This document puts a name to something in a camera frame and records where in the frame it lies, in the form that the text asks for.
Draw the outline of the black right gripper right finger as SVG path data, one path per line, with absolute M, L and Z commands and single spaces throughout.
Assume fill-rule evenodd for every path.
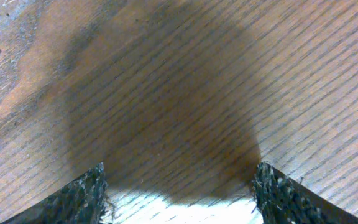
M 256 208 L 264 223 L 358 224 L 358 217 L 323 199 L 267 162 L 257 165 L 252 183 Z

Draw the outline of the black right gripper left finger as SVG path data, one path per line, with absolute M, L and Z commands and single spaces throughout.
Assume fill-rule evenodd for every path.
M 108 183 L 100 162 L 41 202 L 3 224 L 100 223 Z

